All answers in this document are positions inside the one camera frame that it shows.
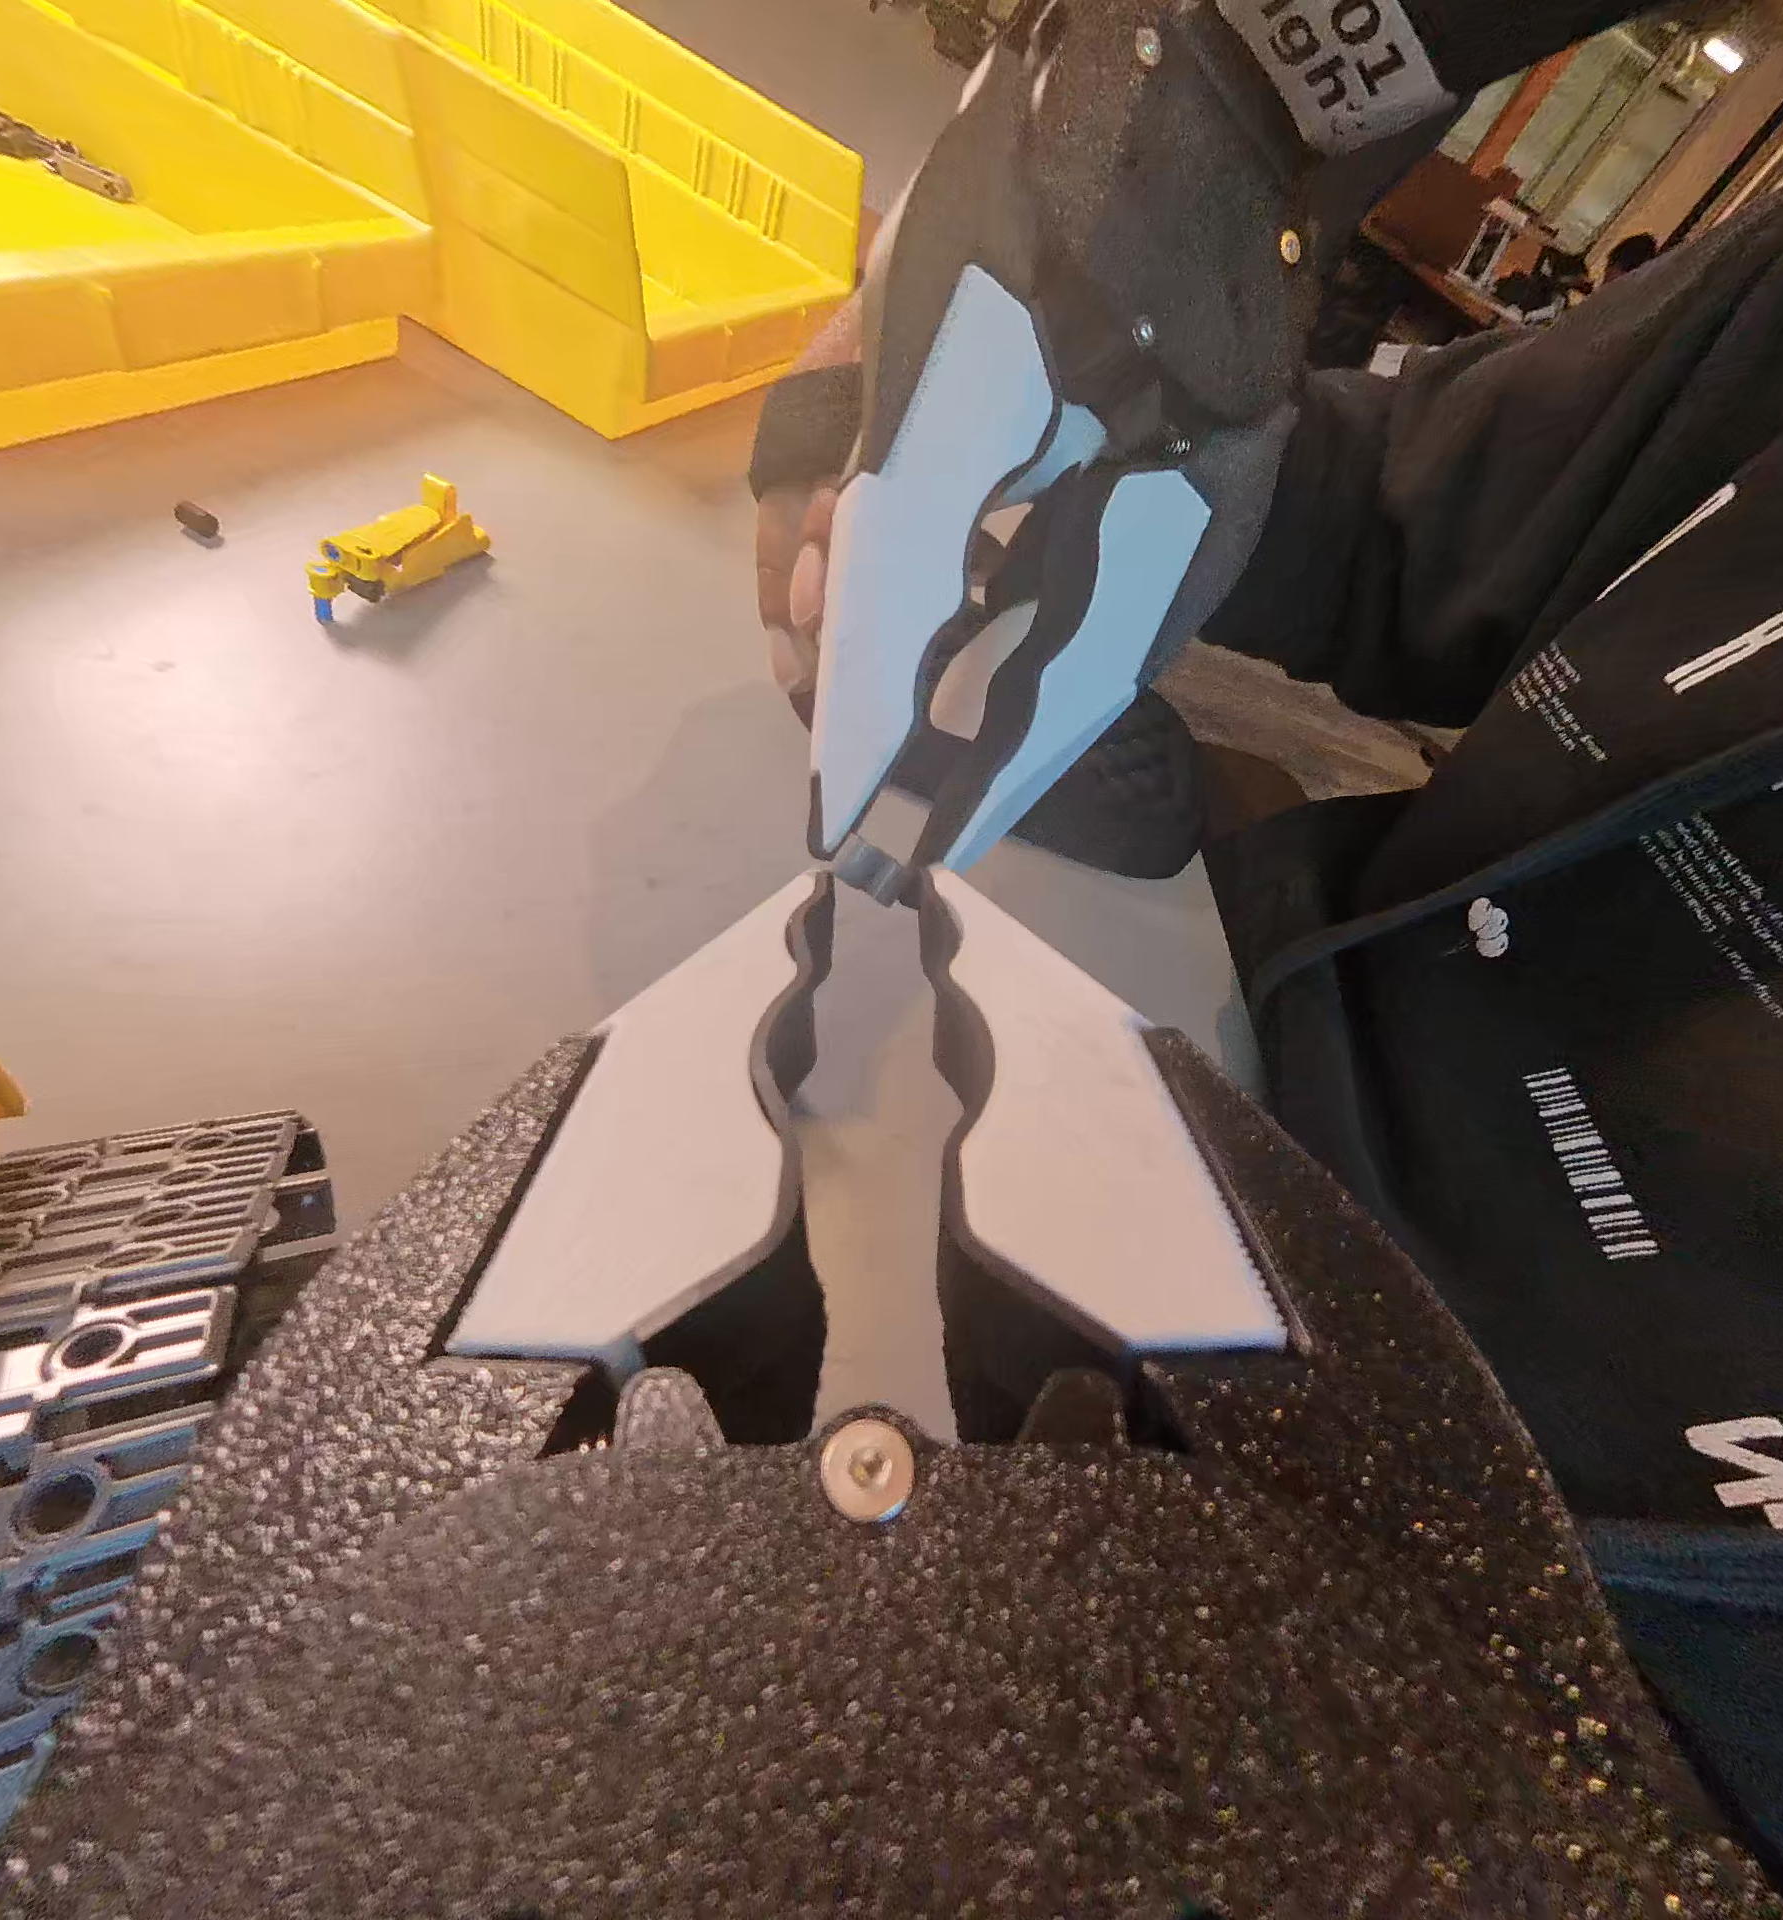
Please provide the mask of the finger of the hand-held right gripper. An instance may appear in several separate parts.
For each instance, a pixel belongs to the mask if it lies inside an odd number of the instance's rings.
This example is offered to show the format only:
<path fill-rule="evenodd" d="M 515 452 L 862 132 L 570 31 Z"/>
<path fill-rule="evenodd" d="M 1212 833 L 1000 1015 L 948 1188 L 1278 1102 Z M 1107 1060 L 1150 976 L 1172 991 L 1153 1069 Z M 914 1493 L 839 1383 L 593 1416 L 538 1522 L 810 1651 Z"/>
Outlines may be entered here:
<path fill-rule="evenodd" d="M 1063 488 L 1088 533 L 1107 480 L 1088 477 L 1102 426 L 1056 396 L 1030 307 L 985 265 L 964 265 L 920 354 L 914 390 L 882 452 L 839 488 L 813 704 L 810 847 L 839 859 L 929 716 L 924 659 L 971 600 L 985 517 Z M 972 772 L 971 798 L 939 798 L 933 847 L 910 862 L 968 871 L 1110 727 L 1110 668 L 1094 663 L 1094 584 L 1056 584 L 1042 633 L 1001 665 L 1023 688 L 991 688 L 988 719 L 1023 732 Z"/>
<path fill-rule="evenodd" d="M 1037 595 L 991 619 L 975 732 L 926 813 L 913 862 L 975 865 L 1134 701 L 1208 533 L 1184 468 L 1091 467 L 1049 500 Z"/>

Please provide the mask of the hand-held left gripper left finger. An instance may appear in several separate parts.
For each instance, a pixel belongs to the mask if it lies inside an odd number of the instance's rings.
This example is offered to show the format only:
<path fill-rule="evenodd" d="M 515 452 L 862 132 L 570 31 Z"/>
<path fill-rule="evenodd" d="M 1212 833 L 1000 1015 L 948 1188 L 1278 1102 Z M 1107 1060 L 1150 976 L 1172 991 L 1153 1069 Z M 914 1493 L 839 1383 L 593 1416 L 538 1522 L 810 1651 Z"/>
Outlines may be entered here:
<path fill-rule="evenodd" d="M 784 1354 L 788 1302 L 723 1311 L 803 1215 L 791 1102 L 817 1063 L 836 884 L 806 871 L 589 1033 L 444 1317 L 444 1361 L 583 1363 L 615 1386 Z"/>

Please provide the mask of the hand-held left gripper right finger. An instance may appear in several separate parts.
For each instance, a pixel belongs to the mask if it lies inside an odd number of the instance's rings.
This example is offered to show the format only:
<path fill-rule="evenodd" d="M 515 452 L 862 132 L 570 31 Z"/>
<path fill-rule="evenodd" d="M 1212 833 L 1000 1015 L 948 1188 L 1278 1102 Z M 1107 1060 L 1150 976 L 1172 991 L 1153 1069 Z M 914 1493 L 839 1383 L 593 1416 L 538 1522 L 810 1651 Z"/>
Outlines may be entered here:
<path fill-rule="evenodd" d="M 939 1302 L 962 1427 L 1023 1427 L 1097 1373 L 1165 1425 L 1150 1366 L 1295 1351 L 1280 1266 L 1186 1096 L 1224 1076 L 951 871 L 914 888 L 943 1147 Z"/>

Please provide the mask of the yellow toy tracked robot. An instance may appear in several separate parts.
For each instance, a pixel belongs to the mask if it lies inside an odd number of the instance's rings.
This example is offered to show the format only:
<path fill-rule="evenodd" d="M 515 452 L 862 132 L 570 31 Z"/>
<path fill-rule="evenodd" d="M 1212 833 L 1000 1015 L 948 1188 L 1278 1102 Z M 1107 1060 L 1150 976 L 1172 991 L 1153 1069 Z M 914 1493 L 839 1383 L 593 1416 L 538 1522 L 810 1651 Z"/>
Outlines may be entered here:
<path fill-rule="evenodd" d="M 0 1120 L 24 1112 L 0 1066 Z M 324 1144 L 292 1108 L 0 1157 L 0 1833 L 215 1401 L 333 1248 Z"/>

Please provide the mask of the large yellow bin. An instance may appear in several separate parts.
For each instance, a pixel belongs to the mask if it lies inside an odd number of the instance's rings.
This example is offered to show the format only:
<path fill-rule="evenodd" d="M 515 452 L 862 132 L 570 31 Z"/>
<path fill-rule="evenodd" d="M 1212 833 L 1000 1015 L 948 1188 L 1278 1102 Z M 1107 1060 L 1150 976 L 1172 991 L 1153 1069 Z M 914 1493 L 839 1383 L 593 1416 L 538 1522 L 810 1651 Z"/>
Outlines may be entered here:
<path fill-rule="evenodd" d="M 402 34 L 364 3 L 0 3 L 0 448 L 401 349 L 438 297 Z"/>

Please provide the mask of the person's right forearm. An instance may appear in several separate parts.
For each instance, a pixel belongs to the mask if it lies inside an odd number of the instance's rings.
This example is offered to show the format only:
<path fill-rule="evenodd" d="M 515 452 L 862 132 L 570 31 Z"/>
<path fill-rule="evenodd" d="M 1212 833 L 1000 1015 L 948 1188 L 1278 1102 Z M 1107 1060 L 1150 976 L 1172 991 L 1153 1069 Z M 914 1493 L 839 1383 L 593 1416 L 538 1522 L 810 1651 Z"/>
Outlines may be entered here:
<path fill-rule="evenodd" d="M 1376 720 L 1506 674 L 1783 438 L 1783 193 L 1561 322 L 1324 371 L 1210 646 Z"/>

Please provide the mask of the grey desk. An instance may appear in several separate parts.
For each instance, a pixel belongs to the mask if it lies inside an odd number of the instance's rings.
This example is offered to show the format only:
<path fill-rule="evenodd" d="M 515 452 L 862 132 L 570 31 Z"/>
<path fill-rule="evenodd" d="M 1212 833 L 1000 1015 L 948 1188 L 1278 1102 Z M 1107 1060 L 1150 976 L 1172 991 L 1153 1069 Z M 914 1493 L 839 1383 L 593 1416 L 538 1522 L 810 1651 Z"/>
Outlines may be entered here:
<path fill-rule="evenodd" d="M 754 417 L 605 442 L 406 323 L 401 359 L 0 452 L 7 1138 L 301 1108 L 353 1227 L 794 878 Z M 318 624 L 318 540 L 428 472 L 493 552 Z"/>

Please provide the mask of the black dimpled cushion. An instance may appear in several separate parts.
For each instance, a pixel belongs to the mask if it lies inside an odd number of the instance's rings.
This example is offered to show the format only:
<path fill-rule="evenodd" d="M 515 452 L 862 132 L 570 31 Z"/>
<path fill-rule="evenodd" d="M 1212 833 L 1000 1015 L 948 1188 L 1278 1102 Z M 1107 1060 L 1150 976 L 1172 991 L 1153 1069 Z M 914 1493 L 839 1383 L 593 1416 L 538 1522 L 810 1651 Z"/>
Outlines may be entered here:
<path fill-rule="evenodd" d="M 1197 737 L 1160 691 L 1143 688 L 1014 837 L 1097 873 L 1166 879 L 1198 855 L 1202 831 Z"/>

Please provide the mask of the small yellow block assembly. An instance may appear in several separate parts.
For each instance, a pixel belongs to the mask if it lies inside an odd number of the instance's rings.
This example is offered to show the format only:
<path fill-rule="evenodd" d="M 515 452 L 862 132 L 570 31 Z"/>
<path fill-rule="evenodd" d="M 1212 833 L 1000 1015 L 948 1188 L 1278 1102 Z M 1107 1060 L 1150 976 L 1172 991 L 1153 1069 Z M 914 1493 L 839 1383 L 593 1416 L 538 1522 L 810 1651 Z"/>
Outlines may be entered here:
<path fill-rule="evenodd" d="M 311 611 L 331 624 L 344 593 L 369 606 L 395 601 L 489 552 L 493 535 L 461 506 L 457 487 L 428 472 L 418 500 L 318 540 L 305 566 Z"/>

